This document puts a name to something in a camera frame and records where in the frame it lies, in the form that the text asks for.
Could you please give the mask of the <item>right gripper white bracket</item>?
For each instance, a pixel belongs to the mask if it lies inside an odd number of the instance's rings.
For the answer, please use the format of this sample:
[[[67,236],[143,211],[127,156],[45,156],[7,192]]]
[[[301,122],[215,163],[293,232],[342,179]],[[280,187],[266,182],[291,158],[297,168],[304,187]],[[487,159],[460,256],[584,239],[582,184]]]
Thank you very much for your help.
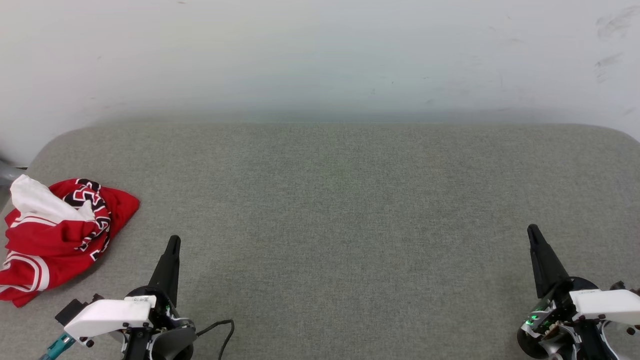
[[[537,224],[527,235],[539,301],[516,333],[519,348],[537,360],[629,360],[615,351],[606,328],[616,323],[640,335],[640,296],[570,277]]]

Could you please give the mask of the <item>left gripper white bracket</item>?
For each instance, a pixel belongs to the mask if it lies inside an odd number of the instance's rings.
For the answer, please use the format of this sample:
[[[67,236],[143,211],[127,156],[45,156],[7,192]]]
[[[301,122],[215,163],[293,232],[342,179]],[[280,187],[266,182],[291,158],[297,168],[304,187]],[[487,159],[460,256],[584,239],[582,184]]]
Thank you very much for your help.
[[[148,285],[121,300],[95,301],[64,332],[85,347],[108,334],[121,342],[121,360],[182,360],[182,321],[178,306],[181,238],[169,237]]]

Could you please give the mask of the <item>red and white basketball jersey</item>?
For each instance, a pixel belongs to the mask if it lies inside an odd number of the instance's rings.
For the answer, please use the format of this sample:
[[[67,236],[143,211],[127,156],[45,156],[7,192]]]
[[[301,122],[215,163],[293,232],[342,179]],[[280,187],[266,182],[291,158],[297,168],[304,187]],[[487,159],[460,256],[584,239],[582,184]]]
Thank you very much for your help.
[[[132,194],[87,178],[46,186],[23,174],[10,194],[0,301],[17,308],[86,272],[140,206]]]

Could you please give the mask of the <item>grey metal pipe frame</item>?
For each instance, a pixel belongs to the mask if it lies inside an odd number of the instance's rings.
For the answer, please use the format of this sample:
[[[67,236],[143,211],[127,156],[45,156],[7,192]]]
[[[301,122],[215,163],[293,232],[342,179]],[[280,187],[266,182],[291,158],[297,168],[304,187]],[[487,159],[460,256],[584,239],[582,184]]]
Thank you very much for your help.
[[[10,187],[25,171],[24,167],[15,167],[0,159],[0,187]]]

